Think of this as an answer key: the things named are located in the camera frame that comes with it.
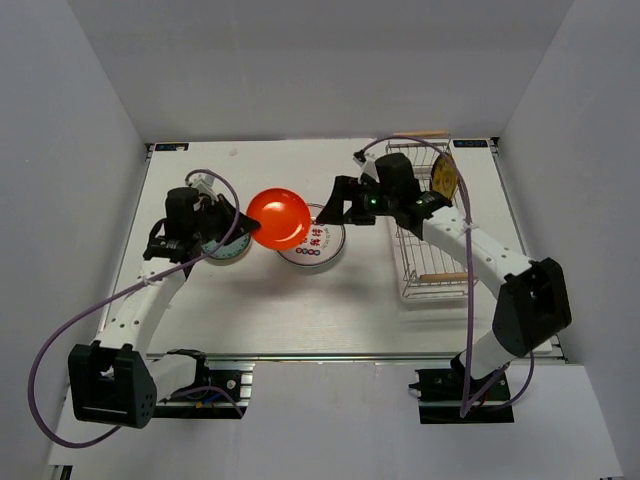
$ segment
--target red bowl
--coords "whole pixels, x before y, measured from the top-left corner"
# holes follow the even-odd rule
[[[302,243],[311,227],[311,211],[296,193],[270,188],[253,197],[247,216],[260,222],[256,242],[272,250],[289,250]]]

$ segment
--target purple cable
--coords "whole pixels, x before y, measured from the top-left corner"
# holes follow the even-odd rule
[[[386,142],[388,140],[409,140],[412,142],[418,142],[422,145],[426,145],[427,147],[432,148],[440,155],[445,156],[449,159],[451,164],[456,170],[456,174],[458,175],[458,186],[460,187],[460,197],[462,198],[462,205],[465,210],[465,223],[467,227],[471,225],[471,201],[469,199],[469,190],[467,189],[467,184],[458,169],[453,157],[445,152],[443,149],[435,145],[434,143],[428,142],[427,140],[423,140],[422,138],[411,137],[408,135],[390,135],[384,138],[378,138],[371,143],[367,144],[362,152],[366,152],[368,149],[382,142]],[[469,393],[471,391],[471,355],[473,351],[473,316],[474,316],[474,289],[473,289],[473,251],[472,251],[472,243],[471,243],[471,228],[467,228],[465,230],[465,240],[466,240],[466,255],[467,255],[467,285],[468,285],[468,308],[467,308],[467,355],[465,359],[464,366],[464,382],[462,386],[462,405],[460,407],[460,417],[464,418],[469,409],[473,406],[473,402],[475,400],[469,400]]]
[[[186,397],[187,395],[191,395],[192,393],[209,392],[209,391],[216,392],[222,395],[233,406],[233,408],[236,409],[236,412],[238,412],[238,415],[240,415],[240,418],[244,417],[244,413],[240,409],[240,406],[238,406],[238,404],[233,400],[233,398],[231,398],[231,396],[227,392],[225,392],[224,390],[218,387],[213,387],[209,385],[206,387],[190,388],[188,390],[182,390],[181,392],[174,393],[173,395],[171,395],[171,398]]]
[[[200,255],[199,257],[196,257],[192,260],[189,260],[184,264],[176,265],[175,267],[169,268],[164,272],[157,273],[156,275],[149,277],[147,279],[147,282],[155,282],[157,280],[161,280],[171,275],[172,273],[179,272],[180,270],[189,268],[195,265],[196,263],[198,263],[200,260],[203,260],[213,255],[231,237],[231,235],[233,234],[233,231],[236,228],[236,225],[238,224],[238,220],[240,219],[240,199],[238,198],[238,194],[233,189],[231,184],[227,180],[222,178],[220,175],[218,175],[217,173],[214,173],[211,170],[206,170],[206,169],[193,170],[187,175],[187,180],[189,179],[189,177],[191,177],[191,175],[195,173],[205,173],[205,174],[211,175],[214,178],[217,178],[218,180],[220,180],[229,189],[229,192],[231,192],[231,195],[233,196],[233,200],[236,208],[236,213],[233,217],[233,221],[231,222],[231,227],[229,227],[229,230],[227,231],[227,233],[224,234],[220,242],[213,249],[211,249],[210,252]],[[120,427],[112,428],[104,435],[101,435],[98,438],[94,438],[93,440],[90,440],[88,442],[81,442],[81,443],[69,442],[63,438],[60,438],[58,435],[56,435],[56,433],[53,430],[51,430],[47,426],[47,424],[44,422],[44,419],[42,418],[42,415],[40,415],[40,411],[38,410],[38,405],[36,404],[36,394],[35,394],[36,375],[38,373],[38,367],[40,366],[40,363],[42,362],[42,359],[45,353],[60,335],[62,335],[70,327],[72,327],[73,325],[75,325],[76,323],[78,323],[80,320],[87,317],[88,315],[91,315],[97,310],[103,308],[106,305],[109,305],[110,303],[114,302],[115,300],[118,300],[119,298],[124,297],[125,295],[129,295],[130,293],[133,293],[142,289],[145,285],[146,283],[144,281],[138,282],[134,285],[131,285],[130,287],[125,288],[124,290],[118,293],[115,293],[109,298],[105,298],[101,302],[96,303],[95,305],[87,308],[83,312],[80,312],[78,315],[73,317],[71,320],[69,320],[60,328],[58,328],[55,332],[53,332],[53,334],[44,342],[44,344],[36,354],[36,358],[33,360],[33,365],[31,365],[31,370],[29,371],[29,381],[27,384],[27,399],[29,402],[29,410],[31,411],[31,416],[33,416],[33,419],[38,425],[38,428],[40,428],[42,433],[44,433],[51,441],[66,448],[87,448],[87,447],[96,445],[97,443],[100,443],[102,440],[105,440],[106,438],[109,438],[111,435],[113,435],[116,431],[120,429]]]

